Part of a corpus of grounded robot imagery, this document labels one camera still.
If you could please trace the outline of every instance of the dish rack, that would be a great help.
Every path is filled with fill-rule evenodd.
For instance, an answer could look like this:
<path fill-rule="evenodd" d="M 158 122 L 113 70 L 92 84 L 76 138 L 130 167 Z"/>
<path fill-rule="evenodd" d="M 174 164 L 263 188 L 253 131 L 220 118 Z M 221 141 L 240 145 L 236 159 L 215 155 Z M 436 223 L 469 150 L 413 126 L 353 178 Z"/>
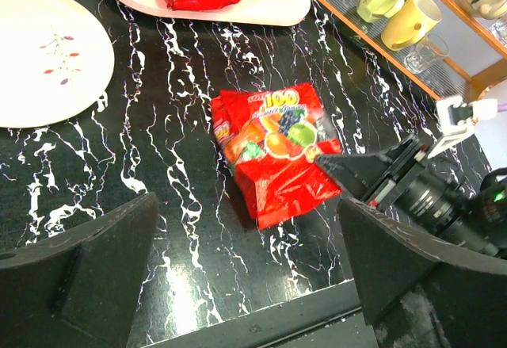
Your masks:
<path fill-rule="evenodd" d="M 380 33 L 387 20 L 380 20 L 375 23 L 363 21 L 356 13 L 356 4 L 359 0 L 319 1 L 363 40 L 369 43 L 378 53 L 383 55 L 436 100 L 461 94 L 468 101 L 473 101 L 481 98 L 491 86 L 507 77 L 507 47 L 497 40 L 489 30 L 488 23 L 491 23 L 491 21 L 471 17 L 458 5 L 456 0 L 439 1 L 447 6 L 477 36 L 484 40 L 488 48 L 500 56 L 496 63 L 474 75 L 469 75 L 463 67 L 450 57 L 444 59 L 443 63 L 435 64 L 426 71 L 415 75 L 408 71 L 402 63 L 410 48 L 393 52 L 383 46 Z"/>

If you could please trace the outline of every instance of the glass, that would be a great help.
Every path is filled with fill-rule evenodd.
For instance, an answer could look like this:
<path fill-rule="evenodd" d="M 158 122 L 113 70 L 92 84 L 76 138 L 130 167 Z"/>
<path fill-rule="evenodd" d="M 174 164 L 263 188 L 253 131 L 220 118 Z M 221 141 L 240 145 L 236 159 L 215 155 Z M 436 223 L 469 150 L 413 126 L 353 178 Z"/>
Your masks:
<path fill-rule="evenodd" d="M 440 36 L 429 33 L 425 35 L 415 49 L 403 60 L 406 69 L 412 73 L 421 73 L 434 63 L 449 56 L 449 47 Z"/>
<path fill-rule="evenodd" d="M 493 23 L 491 33 L 503 44 L 507 44 L 507 14 Z"/>

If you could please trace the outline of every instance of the table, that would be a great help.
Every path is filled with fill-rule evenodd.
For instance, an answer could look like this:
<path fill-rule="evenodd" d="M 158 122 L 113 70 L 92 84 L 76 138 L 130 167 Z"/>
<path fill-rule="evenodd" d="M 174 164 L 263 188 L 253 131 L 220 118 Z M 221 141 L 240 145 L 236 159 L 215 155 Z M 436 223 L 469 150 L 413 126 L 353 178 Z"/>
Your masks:
<path fill-rule="evenodd" d="M 273 28 L 77 1 L 111 36 L 115 72 L 107 96 L 84 113 L 51 127 L 0 130 L 0 252 L 155 191 L 161 216 L 129 347 L 351 281 L 336 199 L 269 230 L 248 219 L 214 142 L 210 98 L 310 81 L 349 154 L 411 132 L 432 143 L 432 100 L 354 36 L 345 39 L 347 28 L 317 2 L 300 25 Z M 464 173 L 472 193 L 489 169 L 477 140 L 448 157 L 451 175 Z"/>

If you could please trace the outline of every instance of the black marble countertop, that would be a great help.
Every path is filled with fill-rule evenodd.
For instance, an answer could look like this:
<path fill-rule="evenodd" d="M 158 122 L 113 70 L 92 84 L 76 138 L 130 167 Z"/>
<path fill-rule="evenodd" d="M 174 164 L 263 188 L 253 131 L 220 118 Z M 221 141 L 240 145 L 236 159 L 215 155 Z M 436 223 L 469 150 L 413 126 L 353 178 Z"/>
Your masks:
<path fill-rule="evenodd" d="M 51 127 L 0 129 L 0 251 L 23 247 L 155 191 L 161 216 L 129 347 L 186 334 L 352 280 L 336 199 L 258 231 L 215 145 L 210 98 L 310 81 L 345 153 L 409 133 L 438 135 L 432 100 L 317 2 L 291 28 L 149 17 L 116 0 L 76 0 L 108 31 L 107 97 Z M 475 138 L 451 175 L 478 188 Z M 391 216 L 398 218 L 395 212 Z"/>

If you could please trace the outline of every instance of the green light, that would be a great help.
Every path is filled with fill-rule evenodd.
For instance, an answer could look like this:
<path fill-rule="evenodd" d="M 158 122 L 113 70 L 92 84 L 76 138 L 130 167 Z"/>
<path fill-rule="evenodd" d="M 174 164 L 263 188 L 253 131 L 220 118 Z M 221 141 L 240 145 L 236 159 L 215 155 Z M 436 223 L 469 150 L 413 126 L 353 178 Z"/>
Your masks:
<path fill-rule="evenodd" d="M 495 195 L 494 199 L 493 199 L 493 203 L 496 203 L 497 201 L 500 201 L 504 197 L 505 197 L 505 193 L 504 192 L 497 193 Z"/>

